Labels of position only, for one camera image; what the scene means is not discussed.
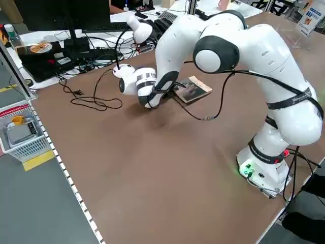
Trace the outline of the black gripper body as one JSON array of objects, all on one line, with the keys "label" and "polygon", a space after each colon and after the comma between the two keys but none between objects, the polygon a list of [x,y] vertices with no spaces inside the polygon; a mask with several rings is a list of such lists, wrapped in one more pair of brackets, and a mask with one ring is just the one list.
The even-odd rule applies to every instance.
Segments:
[{"label": "black gripper body", "polygon": [[176,94],[176,91],[180,88],[186,88],[186,86],[180,82],[174,82],[168,92],[165,94],[165,99],[173,98]]}]

